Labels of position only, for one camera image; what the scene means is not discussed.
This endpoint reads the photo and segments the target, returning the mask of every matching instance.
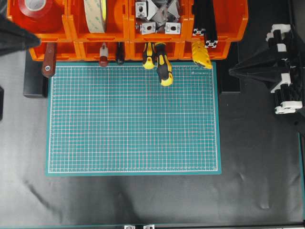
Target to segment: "tape roll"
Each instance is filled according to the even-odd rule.
[[[30,18],[39,19],[47,15],[52,6],[53,0],[19,0],[19,9]]]
[[[33,33],[53,33],[62,27],[63,9],[55,0],[18,0],[21,27]]]
[[[85,15],[90,33],[105,33],[107,0],[84,0]]]

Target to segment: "tool holder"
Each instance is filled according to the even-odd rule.
[[[83,0],[54,0],[57,5],[56,18],[60,26],[55,31],[41,31],[39,20],[25,18],[18,7],[18,0],[8,0],[8,18],[21,27],[27,27],[42,41],[41,46],[30,49],[35,61],[43,61],[48,42],[57,43],[57,61],[98,61],[99,48],[103,42],[109,48],[109,61],[115,60],[117,42],[123,42],[125,60],[142,60],[146,42],[164,42],[169,60],[191,60],[193,41],[203,41],[204,37],[193,36],[193,0],[179,0],[181,33],[155,33],[142,35],[136,29],[136,0],[107,1],[106,33],[89,33]],[[242,39],[248,22],[247,0],[213,0],[218,44],[209,48],[211,59],[225,59],[233,41]]]

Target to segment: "grid lines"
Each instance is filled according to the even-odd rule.
[[[140,64],[61,65],[50,80],[47,174],[218,174],[213,70],[173,66],[162,87]]]

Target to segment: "black fabric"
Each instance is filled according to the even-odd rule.
[[[245,59],[286,1],[250,0],[240,43]],[[219,97],[222,174],[215,176],[46,177],[47,100],[22,95],[25,53],[0,58],[6,92],[0,122],[0,227],[171,223],[290,224],[303,221],[298,139],[274,115],[264,85],[242,82]]]

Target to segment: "wooden handle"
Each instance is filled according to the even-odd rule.
[[[46,53],[44,55],[44,60],[41,69],[42,74],[47,78],[50,78],[55,74],[56,52],[57,43],[47,43]]]

